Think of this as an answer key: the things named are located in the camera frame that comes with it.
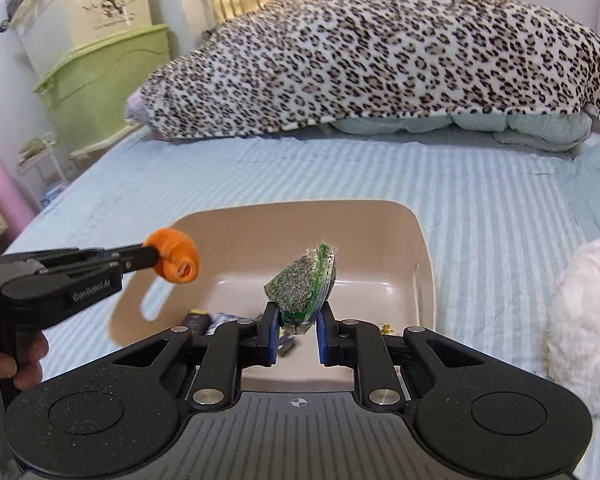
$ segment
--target hand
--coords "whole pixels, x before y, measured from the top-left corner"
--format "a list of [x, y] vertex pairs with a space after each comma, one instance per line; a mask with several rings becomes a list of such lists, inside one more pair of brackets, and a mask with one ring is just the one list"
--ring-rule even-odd
[[49, 352], [49, 343], [42, 332], [38, 332], [27, 351], [29, 364], [18, 371], [16, 361], [8, 355], [0, 353], [0, 379], [13, 377], [13, 384], [19, 390], [27, 390], [42, 380], [40, 359]]

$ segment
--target metal screw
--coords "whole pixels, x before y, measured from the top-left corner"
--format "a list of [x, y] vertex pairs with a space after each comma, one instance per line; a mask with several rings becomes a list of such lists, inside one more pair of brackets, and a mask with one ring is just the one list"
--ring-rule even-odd
[[382, 388], [381, 390], [373, 390], [369, 394], [369, 400], [374, 404], [380, 404], [380, 406], [389, 406], [400, 400], [400, 394], [395, 390]]
[[208, 406], [209, 404], [217, 404], [224, 399], [224, 393], [215, 388], [203, 388], [202, 390], [196, 391], [191, 398], [198, 404]]

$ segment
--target orange fuzzy object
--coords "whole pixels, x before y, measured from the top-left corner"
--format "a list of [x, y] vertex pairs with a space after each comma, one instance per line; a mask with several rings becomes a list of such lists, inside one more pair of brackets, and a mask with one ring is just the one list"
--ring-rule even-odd
[[190, 283], [198, 277], [200, 255], [193, 240], [176, 229], [158, 229], [144, 242], [160, 253], [154, 270], [171, 283]]

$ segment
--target white plush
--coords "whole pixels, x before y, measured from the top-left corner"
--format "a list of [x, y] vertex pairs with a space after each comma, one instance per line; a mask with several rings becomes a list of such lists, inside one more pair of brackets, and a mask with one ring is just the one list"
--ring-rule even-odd
[[549, 376], [600, 415], [600, 239], [576, 250], [558, 282], [547, 346]]

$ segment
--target leopard print blanket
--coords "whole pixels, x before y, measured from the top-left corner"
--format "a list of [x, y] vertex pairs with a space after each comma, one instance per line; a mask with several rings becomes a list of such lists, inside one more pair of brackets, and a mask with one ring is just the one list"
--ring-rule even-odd
[[600, 120], [600, 37], [513, 0], [272, 0], [159, 67], [140, 95], [171, 139], [357, 117]]

